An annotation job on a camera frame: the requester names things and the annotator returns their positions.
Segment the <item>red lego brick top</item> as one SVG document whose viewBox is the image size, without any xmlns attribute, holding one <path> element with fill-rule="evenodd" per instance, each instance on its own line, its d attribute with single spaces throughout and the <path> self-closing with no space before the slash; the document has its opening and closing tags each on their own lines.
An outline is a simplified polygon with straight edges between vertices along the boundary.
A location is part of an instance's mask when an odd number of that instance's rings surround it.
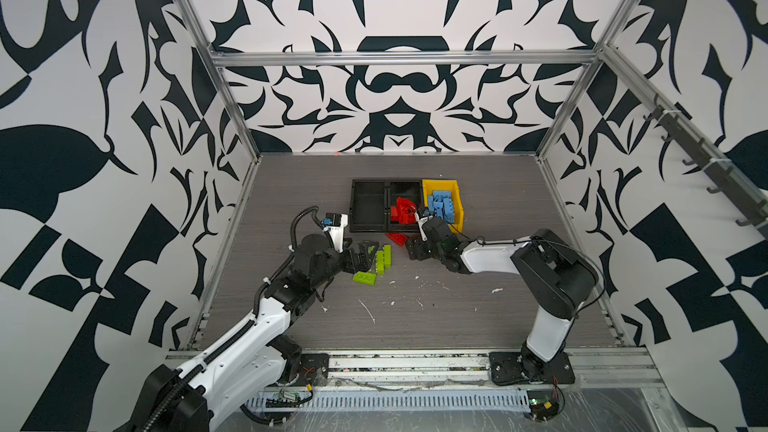
<svg viewBox="0 0 768 432">
<path fill-rule="evenodd" d="M 404 247 L 409 237 L 403 233 L 386 233 L 386 237 L 399 247 Z"/>
</svg>

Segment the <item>blue lego long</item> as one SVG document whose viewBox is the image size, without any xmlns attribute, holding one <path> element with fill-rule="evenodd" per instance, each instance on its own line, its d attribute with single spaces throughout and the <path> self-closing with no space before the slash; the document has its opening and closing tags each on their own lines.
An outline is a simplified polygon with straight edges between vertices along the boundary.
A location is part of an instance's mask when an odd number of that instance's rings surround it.
<svg viewBox="0 0 768 432">
<path fill-rule="evenodd" d="M 443 219 L 444 215 L 444 197 L 440 194 L 429 195 L 427 197 L 427 208 L 430 214 L 435 217 Z"/>
</svg>

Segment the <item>red arch lego piece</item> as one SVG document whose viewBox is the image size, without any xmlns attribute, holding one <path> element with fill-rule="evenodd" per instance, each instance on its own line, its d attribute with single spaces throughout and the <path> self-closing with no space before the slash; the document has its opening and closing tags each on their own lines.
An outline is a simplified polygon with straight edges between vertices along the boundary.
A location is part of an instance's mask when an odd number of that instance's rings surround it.
<svg viewBox="0 0 768 432">
<path fill-rule="evenodd" d="M 417 222 L 418 207 L 408 198 L 397 197 L 390 207 L 390 221 L 399 225 L 411 225 Z"/>
</svg>

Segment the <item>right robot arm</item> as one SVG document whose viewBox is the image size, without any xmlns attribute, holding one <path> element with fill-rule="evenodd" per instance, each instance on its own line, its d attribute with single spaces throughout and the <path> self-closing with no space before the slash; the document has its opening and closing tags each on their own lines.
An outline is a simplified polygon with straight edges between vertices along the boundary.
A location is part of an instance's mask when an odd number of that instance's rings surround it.
<svg viewBox="0 0 768 432">
<path fill-rule="evenodd" d="M 412 260 L 435 259 L 449 271 L 520 276 L 537 302 L 532 329 L 518 352 L 489 354 L 497 386 L 571 385 L 575 372 L 565 345 L 579 312 L 600 282 L 596 268 L 549 229 L 501 241 L 469 239 L 439 217 L 423 219 L 406 241 Z"/>
</svg>

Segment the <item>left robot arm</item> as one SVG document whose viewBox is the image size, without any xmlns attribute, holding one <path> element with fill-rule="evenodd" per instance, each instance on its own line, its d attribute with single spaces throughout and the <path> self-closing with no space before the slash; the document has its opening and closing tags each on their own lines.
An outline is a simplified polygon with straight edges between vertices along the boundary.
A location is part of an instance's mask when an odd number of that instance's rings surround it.
<svg viewBox="0 0 768 432">
<path fill-rule="evenodd" d="M 375 267 L 379 245 L 346 237 L 348 217 L 310 206 L 289 228 L 288 257 L 257 289 L 243 319 L 207 349 L 145 380 L 124 431 L 214 431 L 266 387 L 299 376 L 301 347 L 288 329 L 341 273 Z"/>
</svg>

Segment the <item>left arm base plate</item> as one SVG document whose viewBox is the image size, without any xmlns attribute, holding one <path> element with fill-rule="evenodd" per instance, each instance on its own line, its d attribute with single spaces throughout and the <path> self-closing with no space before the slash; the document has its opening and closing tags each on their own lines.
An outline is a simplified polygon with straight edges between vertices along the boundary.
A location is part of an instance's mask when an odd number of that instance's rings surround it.
<svg viewBox="0 0 768 432">
<path fill-rule="evenodd" d="M 276 384 L 280 386 L 312 386 L 327 380 L 330 356 L 327 353 L 301 354 L 289 358 Z"/>
</svg>

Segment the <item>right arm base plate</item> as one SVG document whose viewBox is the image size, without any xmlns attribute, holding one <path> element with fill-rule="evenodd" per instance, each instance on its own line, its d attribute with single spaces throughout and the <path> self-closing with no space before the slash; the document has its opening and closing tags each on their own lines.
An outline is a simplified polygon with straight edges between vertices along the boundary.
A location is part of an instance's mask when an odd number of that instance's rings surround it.
<svg viewBox="0 0 768 432">
<path fill-rule="evenodd" d="M 559 352 L 549 362 L 528 351 L 491 352 L 490 379 L 497 386 L 518 384 L 572 385 L 576 382 L 569 357 Z"/>
</svg>

